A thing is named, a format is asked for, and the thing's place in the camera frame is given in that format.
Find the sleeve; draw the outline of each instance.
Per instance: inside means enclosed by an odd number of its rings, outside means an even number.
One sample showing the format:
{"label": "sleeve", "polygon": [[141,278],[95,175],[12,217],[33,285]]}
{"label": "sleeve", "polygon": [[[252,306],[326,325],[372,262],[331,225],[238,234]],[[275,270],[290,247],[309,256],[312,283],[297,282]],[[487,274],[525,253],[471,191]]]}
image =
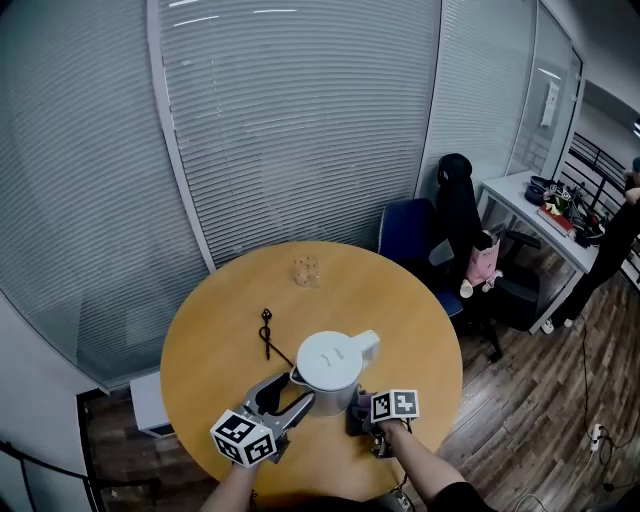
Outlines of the sleeve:
{"label": "sleeve", "polygon": [[480,497],[471,484],[457,482],[442,489],[429,506],[429,512],[496,512]]}

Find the white electric kettle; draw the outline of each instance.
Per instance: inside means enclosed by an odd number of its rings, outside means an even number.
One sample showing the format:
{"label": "white electric kettle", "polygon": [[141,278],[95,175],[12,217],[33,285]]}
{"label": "white electric kettle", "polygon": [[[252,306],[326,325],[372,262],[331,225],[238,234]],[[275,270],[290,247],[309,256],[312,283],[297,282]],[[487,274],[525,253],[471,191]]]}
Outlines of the white electric kettle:
{"label": "white electric kettle", "polygon": [[335,331],[309,336],[298,349],[291,380],[316,393],[310,414],[335,416],[344,411],[356,390],[363,368],[374,360],[380,338],[365,331],[350,338]]}

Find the kettle handle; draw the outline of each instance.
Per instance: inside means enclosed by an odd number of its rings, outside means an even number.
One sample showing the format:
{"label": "kettle handle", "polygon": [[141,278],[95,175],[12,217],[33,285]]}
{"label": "kettle handle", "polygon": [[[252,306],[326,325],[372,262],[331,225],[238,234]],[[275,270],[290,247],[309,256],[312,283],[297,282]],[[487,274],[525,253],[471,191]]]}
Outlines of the kettle handle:
{"label": "kettle handle", "polygon": [[300,386],[307,385],[307,383],[302,378],[302,375],[300,375],[300,372],[298,371],[297,366],[294,366],[293,368],[291,368],[291,371],[289,372],[289,378],[291,379],[291,382],[293,382],[294,384],[298,384]]}
{"label": "kettle handle", "polygon": [[362,352],[362,367],[366,368],[380,352],[380,337],[375,331],[369,329],[351,338],[357,349]]}

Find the table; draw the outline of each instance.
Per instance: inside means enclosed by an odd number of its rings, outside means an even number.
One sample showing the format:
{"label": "table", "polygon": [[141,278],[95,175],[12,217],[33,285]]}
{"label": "table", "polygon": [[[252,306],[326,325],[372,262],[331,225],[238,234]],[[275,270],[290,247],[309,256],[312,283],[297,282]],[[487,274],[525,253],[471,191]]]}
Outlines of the table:
{"label": "table", "polygon": [[[293,262],[315,256],[319,288],[293,281]],[[233,260],[205,279],[176,314],[162,353],[162,395],[178,439],[216,479],[230,462],[209,429],[250,387],[288,371],[271,351],[265,358],[258,329],[262,310],[273,313],[272,341],[295,362],[304,339],[323,330],[350,336],[375,330],[380,353],[360,382],[365,389],[417,389],[421,418],[414,434],[435,450],[455,419],[462,391],[462,360],[455,332],[433,294],[409,272],[373,252],[330,242],[292,242]],[[289,433],[278,465],[263,463],[260,501],[291,503],[302,495],[366,500],[398,485],[391,459],[368,453],[370,441],[345,433],[344,414],[307,416]]]}
{"label": "table", "polygon": [[596,247],[578,245],[571,235],[563,236],[551,224],[538,215],[538,207],[531,204],[524,197],[524,193],[536,174],[532,171],[521,172],[487,180],[482,183],[482,195],[479,201],[480,218],[485,223],[488,200],[492,199],[509,213],[516,216],[533,229],[540,238],[557,251],[573,268],[573,275],[558,293],[551,299],[540,317],[533,324],[530,333],[535,333],[542,324],[558,309],[560,304],[569,296],[580,278],[588,273],[598,255]]}

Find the forearm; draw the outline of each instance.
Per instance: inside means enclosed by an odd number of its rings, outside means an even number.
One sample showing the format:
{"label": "forearm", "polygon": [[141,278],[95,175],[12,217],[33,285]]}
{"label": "forearm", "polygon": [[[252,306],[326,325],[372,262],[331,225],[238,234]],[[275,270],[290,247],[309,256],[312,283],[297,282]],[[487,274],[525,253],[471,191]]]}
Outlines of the forearm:
{"label": "forearm", "polygon": [[384,431],[393,455],[426,503],[445,487],[465,481],[458,470],[425,448],[401,423],[385,426]]}
{"label": "forearm", "polygon": [[626,198],[627,203],[635,205],[638,201],[640,201],[640,187],[627,190],[624,194],[624,197]]}
{"label": "forearm", "polygon": [[259,464],[251,468],[233,464],[200,512],[246,512],[258,467]]}

